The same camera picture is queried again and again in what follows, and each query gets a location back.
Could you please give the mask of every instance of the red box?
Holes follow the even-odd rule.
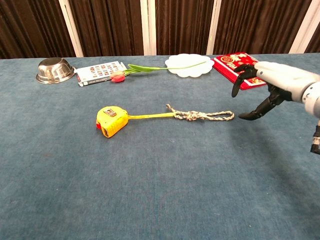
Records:
[[[233,84],[235,83],[239,73],[234,72],[234,69],[242,64],[252,64],[258,62],[257,59],[250,56],[246,52],[236,52],[227,55],[217,56],[213,59],[214,65],[213,67],[220,72],[223,76],[225,76],[229,81]],[[240,89],[252,89],[266,85],[267,83],[263,81],[259,77],[254,77],[250,79],[245,79],[241,84]]]

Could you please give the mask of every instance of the gray robotic arm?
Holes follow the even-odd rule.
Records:
[[[304,104],[307,113],[320,119],[320,75],[306,70],[275,62],[260,61],[255,65],[243,64],[237,67],[239,73],[231,96],[237,96],[245,79],[259,77],[267,83],[270,96],[255,110],[239,115],[241,119],[256,120],[264,116],[283,101]],[[313,135],[311,152],[320,154],[320,121]]]

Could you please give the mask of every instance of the dark curtain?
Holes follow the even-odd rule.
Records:
[[[288,53],[311,0],[222,0],[213,54]]]
[[[144,55],[140,0],[69,0],[85,57]]]
[[[75,57],[58,0],[0,0],[0,58]]]
[[[214,0],[156,0],[158,55],[207,52]]]
[[[320,53],[320,24],[306,47],[305,53]]]

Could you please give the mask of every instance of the stainless steel bowl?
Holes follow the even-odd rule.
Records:
[[[50,57],[38,65],[35,79],[41,84],[58,84],[70,79],[75,74],[75,68],[61,57]]]

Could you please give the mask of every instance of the knotted rope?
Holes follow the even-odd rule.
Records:
[[[235,118],[235,114],[232,111],[220,111],[220,112],[211,112],[204,113],[200,111],[178,111],[173,109],[170,104],[167,104],[166,107],[175,113],[174,117],[180,120],[195,121],[197,119],[210,120],[210,121],[229,121]]]

